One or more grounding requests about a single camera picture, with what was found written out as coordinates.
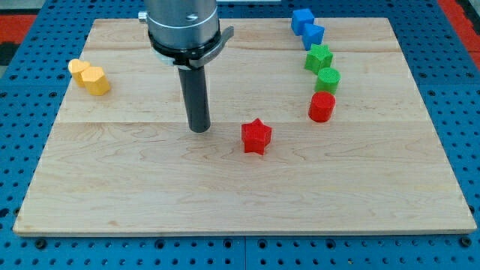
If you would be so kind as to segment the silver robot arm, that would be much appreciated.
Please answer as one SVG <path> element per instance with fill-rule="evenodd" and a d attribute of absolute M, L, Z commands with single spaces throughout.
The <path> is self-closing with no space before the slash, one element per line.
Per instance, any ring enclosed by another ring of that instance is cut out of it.
<path fill-rule="evenodd" d="M 215 0 L 145 0 L 138 20 L 147 25 L 155 55 L 166 65 L 199 70 L 234 36 L 221 29 Z"/>

